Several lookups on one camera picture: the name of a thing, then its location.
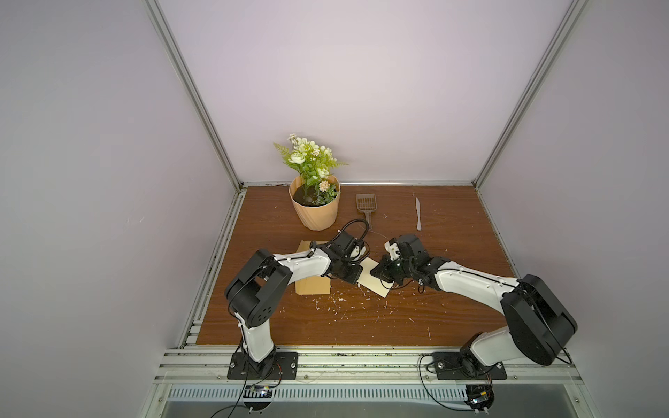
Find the cream letter paper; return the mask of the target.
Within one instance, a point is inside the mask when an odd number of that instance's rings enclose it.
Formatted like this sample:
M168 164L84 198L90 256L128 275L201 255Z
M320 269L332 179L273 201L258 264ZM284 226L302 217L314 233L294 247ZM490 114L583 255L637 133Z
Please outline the cream letter paper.
M371 274L371 270L378 266L378 262L367 258L361 262L361 266L362 273L357 280L357 284L359 286L366 287L382 298L386 298L390 292L391 285L383 282Z

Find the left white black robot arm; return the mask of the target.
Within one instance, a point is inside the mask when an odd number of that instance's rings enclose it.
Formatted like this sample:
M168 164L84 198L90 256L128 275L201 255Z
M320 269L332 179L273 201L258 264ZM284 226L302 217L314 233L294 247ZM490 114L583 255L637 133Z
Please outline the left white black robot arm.
M253 254L226 288L228 313L237 320L241 347L247 360L261 369L275 356L270 318L289 285L310 277L326 277L350 284L358 282L362 261L369 256L364 238L341 230L322 244L312 242L295 254Z

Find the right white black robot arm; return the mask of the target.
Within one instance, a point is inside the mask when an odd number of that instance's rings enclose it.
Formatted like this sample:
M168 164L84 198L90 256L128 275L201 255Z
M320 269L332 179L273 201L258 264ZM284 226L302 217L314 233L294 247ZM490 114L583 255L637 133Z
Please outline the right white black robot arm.
M578 323L536 275L502 277L432 257L414 234L392 239L371 275L388 284L407 279L445 293L458 294L494 309L505 325L472 337L461 347L462 368L482 374L498 363L526 358L550 366L578 331Z

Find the grey plastic knife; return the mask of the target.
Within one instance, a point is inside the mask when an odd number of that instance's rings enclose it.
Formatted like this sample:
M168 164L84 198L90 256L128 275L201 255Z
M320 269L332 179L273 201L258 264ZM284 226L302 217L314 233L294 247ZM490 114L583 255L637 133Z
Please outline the grey plastic knife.
M421 216L421 202L418 197L415 197L416 204L416 230L421 232L423 230L422 216Z

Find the beige ribbed flower pot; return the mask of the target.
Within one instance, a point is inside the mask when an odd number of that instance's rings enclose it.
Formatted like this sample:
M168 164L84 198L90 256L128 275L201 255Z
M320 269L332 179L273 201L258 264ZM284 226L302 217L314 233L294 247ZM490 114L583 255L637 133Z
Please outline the beige ribbed flower pot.
M294 195L300 190L304 184L300 176L295 177L289 186L289 197L294 206L303 226L312 231L323 231L334 225L336 222L339 203L341 199L341 187L338 179L334 175L328 177L328 181L336 186L337 195L327 205L313 207L300 204Z

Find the small brown slotted scoop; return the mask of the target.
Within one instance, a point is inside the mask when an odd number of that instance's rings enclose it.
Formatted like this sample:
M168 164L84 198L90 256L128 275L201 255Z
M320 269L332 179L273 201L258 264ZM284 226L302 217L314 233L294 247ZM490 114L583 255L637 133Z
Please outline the small brown slotted scoop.
M355 204L357 210L364 214L369 228L372 228L372 213L377 209L376 195L374 193L359 193L355 195Z

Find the artificial green white plant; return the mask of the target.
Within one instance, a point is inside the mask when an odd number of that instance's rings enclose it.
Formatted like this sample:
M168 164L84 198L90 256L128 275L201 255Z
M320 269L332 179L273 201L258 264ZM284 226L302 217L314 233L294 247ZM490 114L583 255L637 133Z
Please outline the artificial green white plant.
M274 143L283 164L295 170L302 181L294 193L294 200L305 207L325 206L339 195L338 186L329 179L332 170L346 165L338 160L327 146L291 134L290 147Z

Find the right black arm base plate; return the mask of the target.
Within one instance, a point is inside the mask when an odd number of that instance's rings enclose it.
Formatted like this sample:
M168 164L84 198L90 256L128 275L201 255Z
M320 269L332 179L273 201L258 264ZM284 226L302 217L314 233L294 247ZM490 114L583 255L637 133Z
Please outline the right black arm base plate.
M427 369L433 371L439 380L488 380L503 381L508 378L502 363L484 366L470 355L459 352L435 352Z

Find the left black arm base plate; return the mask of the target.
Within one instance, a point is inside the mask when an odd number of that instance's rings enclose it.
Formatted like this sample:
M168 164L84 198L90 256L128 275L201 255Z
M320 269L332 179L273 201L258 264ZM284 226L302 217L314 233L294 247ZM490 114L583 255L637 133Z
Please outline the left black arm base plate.
M228 367L228 380L289 380L296 378L299 365L297 352L277 352L255 362L244 352L233 354Z

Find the aluminium front rail frame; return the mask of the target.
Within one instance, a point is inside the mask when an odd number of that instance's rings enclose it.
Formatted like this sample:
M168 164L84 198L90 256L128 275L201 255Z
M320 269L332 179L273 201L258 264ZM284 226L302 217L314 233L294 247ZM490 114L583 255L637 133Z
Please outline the aluminium front rail frame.
M296 352L295 383L418 383L418 363L431 361L430 354L450 351L430 346L280 346ZM154 383L229 383L229 364L234 346L196 346L165 351ZM555 362L550 367L526 359L503 362L508 384L581 384L574 366Z

